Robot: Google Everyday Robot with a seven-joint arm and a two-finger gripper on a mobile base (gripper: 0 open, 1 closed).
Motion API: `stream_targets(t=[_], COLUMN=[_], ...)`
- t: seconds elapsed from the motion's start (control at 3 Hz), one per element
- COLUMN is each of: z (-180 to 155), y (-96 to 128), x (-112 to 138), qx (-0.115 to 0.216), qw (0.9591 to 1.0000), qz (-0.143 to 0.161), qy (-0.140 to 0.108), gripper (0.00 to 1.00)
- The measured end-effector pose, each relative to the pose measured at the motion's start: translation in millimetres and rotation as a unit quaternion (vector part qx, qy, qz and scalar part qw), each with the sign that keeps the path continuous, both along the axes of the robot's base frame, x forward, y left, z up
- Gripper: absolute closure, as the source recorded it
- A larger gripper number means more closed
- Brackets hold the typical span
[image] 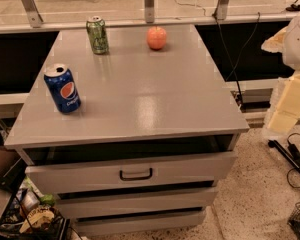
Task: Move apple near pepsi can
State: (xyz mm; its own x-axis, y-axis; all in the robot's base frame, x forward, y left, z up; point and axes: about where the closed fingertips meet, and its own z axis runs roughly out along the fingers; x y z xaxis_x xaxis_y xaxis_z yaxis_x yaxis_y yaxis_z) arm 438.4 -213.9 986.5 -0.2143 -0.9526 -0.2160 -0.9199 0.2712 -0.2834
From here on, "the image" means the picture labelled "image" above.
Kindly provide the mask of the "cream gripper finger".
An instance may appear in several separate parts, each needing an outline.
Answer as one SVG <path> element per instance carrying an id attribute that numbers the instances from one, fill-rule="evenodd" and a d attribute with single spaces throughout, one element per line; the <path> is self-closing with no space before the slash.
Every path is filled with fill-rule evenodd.
<path id="1" fill-rule="evenodd" d="M 284 27 L 272 37 L 265 40 L 261 45 L 261 49 L 270 53 L 282 53 L 286 30 L 287 28 Z"/>

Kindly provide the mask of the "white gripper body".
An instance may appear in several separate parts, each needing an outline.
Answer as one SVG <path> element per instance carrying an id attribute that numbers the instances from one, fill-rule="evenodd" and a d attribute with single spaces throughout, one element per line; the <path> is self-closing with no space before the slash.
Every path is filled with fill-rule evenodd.
<path id="1" fill-rule="evenodd" d="M 288 134 L 300 119 L 300 71 L 288 79 L 279 78 L 272 91 L 262 135 L 277 140 Z"/>

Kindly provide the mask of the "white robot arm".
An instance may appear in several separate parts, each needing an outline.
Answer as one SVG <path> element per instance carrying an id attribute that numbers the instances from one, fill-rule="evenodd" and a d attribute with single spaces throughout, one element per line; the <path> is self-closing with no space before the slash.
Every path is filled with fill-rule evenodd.
<path id="1" fill-rule="evenodd" d="M 277 140 L 287 135 L 300 119 L 300 11 L 287 27 L 267 39 L 261 49 L 280 52 L 283 63 L 294 70 L 286 80 L 278 79 L 264 119 L 263 136 Z"/>

